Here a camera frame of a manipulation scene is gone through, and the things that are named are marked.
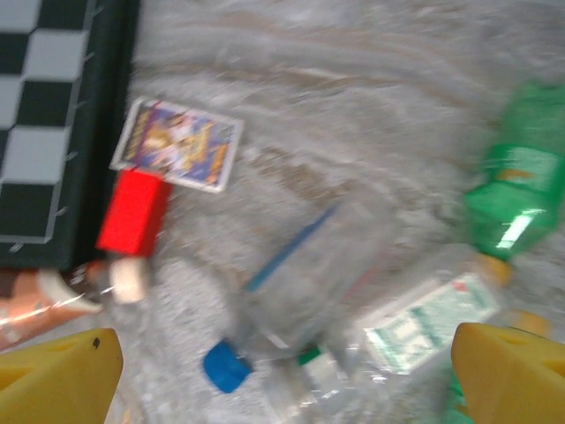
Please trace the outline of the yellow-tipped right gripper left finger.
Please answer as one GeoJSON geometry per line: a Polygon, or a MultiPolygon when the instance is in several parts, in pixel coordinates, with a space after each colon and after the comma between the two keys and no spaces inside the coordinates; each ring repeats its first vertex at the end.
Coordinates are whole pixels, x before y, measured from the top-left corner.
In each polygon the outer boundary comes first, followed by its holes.
{"type": "Polygon", "coordinates": [[[90,329],[1,355],[1,422],[103,423],[124,358],[117,333],[90,329]]]}

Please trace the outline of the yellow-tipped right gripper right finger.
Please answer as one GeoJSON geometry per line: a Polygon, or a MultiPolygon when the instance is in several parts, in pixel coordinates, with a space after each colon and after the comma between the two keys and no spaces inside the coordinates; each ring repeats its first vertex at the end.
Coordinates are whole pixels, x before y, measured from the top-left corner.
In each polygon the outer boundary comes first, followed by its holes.
{"type": "Polygon", "coordinates": [[[475,423],[564,422],[564,344],[466,322],[456,329],[452,364],[475,423]]]}

